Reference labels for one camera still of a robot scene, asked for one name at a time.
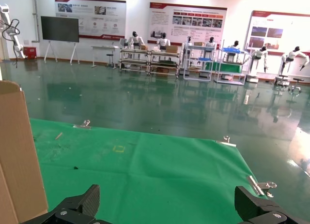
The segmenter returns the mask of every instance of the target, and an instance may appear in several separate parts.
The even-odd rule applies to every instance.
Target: green epoxy floor
[[[278,185],[273,199],[310,221],[310,87],[293,98],[265,83],[251,89],[43,60],[0,66],[3,78],[24,90],[31,118],[90,119],[92,126],[194,138],[229,135],[256,178]]]

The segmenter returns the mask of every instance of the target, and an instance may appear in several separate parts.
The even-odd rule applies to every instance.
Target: poster
[[[172,45],[207,42],[214,37],[221,43],[227,8],[150,3],[148,43],[156,43],[163,33]]]
[[[126,1],[55,0],[56,17],[78,18],[80,38],[119,40],[125,37]]]
[[[253,11],[247,36],[254,49],[267,47],[268,54],[282,55],[296,46],[310,55],[310,15]]]

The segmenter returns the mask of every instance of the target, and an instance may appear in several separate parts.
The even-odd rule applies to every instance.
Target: green mat
[[[209,70],[209,64],[206,63],[205,69]],[[214,62],[213,63],[213,71],[219,68],[219,63]],[[221,64],[221,72],[229,72],[229,73],[241,73],[241,66],[239,65],[232,65],[232,64]]]
[[[96,217],[113,224],[241,222],[234,188],[251,190],[252,172],[234,147],[36,119],[31,126],[49,210],[99,184]]]

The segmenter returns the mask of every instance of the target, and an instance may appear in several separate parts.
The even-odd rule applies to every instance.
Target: white table
[[[97,65],[95,65],[95,50],[110,50],[113,54],[113,52],[115,52],[115,50],[119,48],[118,46],[92,46],[92,52],[93,52],[93,67],[96,67]]]

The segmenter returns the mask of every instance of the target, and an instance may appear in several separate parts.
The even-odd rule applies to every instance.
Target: television screen
[[[78,43],[78,18],[41,16],[43,39]]]

